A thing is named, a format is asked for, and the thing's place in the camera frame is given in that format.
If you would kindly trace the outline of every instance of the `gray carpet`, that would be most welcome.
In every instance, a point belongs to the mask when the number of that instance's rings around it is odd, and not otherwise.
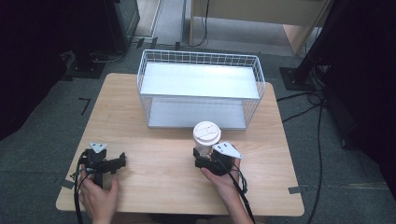
[[[58,211],[55,207],[59,182],[68,171],[106,75],[135,74],[142,50],[148,47],[144,45],[136,49],[132,45],[123,58],[106,65],[99,79],[59,81],[23,127],[0,142],[1,224],[77,223],[74,213]],[[157,46],[157,49],[172,48]],[[301,58],[258,56],[265,79],[274,85],[277,98],[296,93],[285,90],[278,67],[297,67]],[[87,101],[79,98],[92,99],[85,112]],[[306,96],[279,102],[282,119],[309,106]],[[303,192],[305,213],[301,217],[268,217],[266,223],[305,223],[312,211],[319,176],[318,114],[319,108],[315,108],[284,123]],[[396,202],[377,165],[361,151],[341,148],[332,116],[326,108],[322,112],[320,131],[323,181],[312,223],[396,223]],[[192,219],[184,216],[158,217],[163,222],[173,220],[174,223],[189,223]],[[84,218],[86,223],[90,223],[85,214]]]

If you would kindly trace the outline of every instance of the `wooden table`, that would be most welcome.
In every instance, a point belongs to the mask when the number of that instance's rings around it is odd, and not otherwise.
[[[255,216],[300,216],[304,206],[273,87],[245,131],[222,131],[221,140],[244,156],[241,170]],[[120,212],[226,215],[213,185],[194,166],[192,129],[149,129],[136,90],[136,75],[109,74],[98,96],[67,180],[90,142],[108,143],[107,159],[126,153],[118,171]],[[105,188],[110,183],[104,176]],[[73,190],[62,188],[56,206],[73,211]]]

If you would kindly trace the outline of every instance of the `white wire basket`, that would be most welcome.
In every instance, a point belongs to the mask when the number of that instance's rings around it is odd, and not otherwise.
[[[193,128],[209,120],[245,130],[265,81],[254,55],[146,49],[137,89],[150,128]]]

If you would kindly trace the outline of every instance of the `white paper cup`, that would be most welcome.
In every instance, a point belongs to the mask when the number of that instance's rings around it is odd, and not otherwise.
[[[220,140],[221,129],[213,122],[202,121],[195,125],[192,135],[195,148],[202,155],[211,151],[212,145],[215,145]]]

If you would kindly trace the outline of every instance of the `human hand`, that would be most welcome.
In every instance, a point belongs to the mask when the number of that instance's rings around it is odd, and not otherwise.
[[[233,165],[238,169],[240,164],[240,159],[233,159]],[[215,185],[216,190],[223,200],[224,205],[226,206],[230,214],[230,218],[234,224],[254,223],[252,219],[250,219],[244,205],[242,205],[239,198],[239,192],[228,174],[222,176],[214,175],[206,168],[201,168],[201,172]],[[230,174],[233,176],[236,182],[239,181],[239,171],[236,170],[236,168],[232,169]]]
[[[78,185],[81,189],[81,193],[78,195],[79,201],[92,219],[92,224],[111,223],[117,207],[119,190],[117,175],[112,177],[111,190],[101,189],[95,185],[85,171],[81,172]]]
[[[237,168],[239,168],[240,163],[240,159],[233,159],[233,165]],[[239,201],[239,192],[237,191],[235,185],[233,184],[233,180],[229,175],[214,175],[206,168],[201,168],[201,172],[215,185],[218,194],[224,202],[227,203],[227,201],[233,200]],[[236,168],[233,168],[230,173],[236,182],[238,182],[239,172],[236,170]]]

